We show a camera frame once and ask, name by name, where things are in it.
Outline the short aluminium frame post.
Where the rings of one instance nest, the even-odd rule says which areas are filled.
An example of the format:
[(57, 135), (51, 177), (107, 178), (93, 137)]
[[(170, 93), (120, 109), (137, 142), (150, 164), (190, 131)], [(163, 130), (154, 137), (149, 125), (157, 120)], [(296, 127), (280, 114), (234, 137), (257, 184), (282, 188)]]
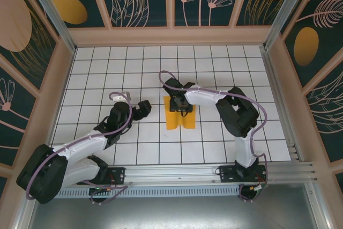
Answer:
[(308, 200), (318, 229), (333, 229), (331, 217), (317, 183), (305, 184)]
[(36, 201), (26, 201), (19, 211), (15, 229), (29, 229)]

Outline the orange paper sheet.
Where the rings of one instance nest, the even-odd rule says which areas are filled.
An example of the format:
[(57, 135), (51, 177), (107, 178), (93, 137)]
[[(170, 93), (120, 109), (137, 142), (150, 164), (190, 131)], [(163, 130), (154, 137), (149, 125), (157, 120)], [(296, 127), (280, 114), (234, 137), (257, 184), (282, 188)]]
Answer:
[(166, 118), (166, 128), (167, 130), (174, 130), (179, 125), (185, 129), (195, 129), (196, 128), (196, 106), (193, 105), (193, 112), (182, 116), (181, 112), (171, 112), (170, 111), (170, 97), (163, 97), (164, 102), (164, 114)]

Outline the aluminium table side rail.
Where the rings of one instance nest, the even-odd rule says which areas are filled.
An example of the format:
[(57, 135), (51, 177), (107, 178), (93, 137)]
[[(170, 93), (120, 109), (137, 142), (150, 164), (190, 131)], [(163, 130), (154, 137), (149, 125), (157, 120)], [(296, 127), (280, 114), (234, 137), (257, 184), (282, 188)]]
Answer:
[(299, 141), (297, 139), (292, 120), (289, 115), (288, 107), (278, 80), (277, 73), (271, 60), (271, 56), (262, 46), (260, 52), (265, 65), (266, 73), (270, 82), (270, 87), (273, 93), (275, 105), (279, 114), (282, 130), (285, 135), (286, 144), (289, 148), (289, 153), (292, 161), (304, 162), (304, 156), (301, 151)]

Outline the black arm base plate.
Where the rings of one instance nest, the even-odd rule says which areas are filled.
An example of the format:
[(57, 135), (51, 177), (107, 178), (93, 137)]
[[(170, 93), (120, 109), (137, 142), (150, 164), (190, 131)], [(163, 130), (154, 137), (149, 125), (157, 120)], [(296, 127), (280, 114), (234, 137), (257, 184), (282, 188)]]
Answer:
[(108, 185), (123, 185), (125, 179), (124, 167), (111, 167), (107, 169), (107, 175), (105, 177), (105, 184)]
[(219, 166), (218, 172), (221, 182), (258, 182), (259, 178), (266, 180), (264, 165), (257, 165), (252, 169), (235, 165)]

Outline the aluminium mounting rail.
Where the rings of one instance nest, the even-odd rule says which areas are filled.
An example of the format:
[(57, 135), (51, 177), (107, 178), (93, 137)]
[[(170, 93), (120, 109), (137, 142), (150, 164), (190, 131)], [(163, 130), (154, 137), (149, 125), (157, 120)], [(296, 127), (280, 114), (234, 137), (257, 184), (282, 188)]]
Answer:
[[(221, 164), (124, 165), (124, 184), (147, 186), (209, 186), (219, 185)], [(268, 162), (269, 186), (317, 182), (319, 176), (311, 162)]]

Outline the grey metal sheet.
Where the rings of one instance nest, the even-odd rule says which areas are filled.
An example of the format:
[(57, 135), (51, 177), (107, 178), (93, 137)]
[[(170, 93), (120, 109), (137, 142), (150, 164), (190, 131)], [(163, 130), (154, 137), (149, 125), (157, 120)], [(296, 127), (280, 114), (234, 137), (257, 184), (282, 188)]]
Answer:
[(318, 229), (306, 202), (244, 203), (237, 197), (85, 199), (37, 205), (29, 229)]

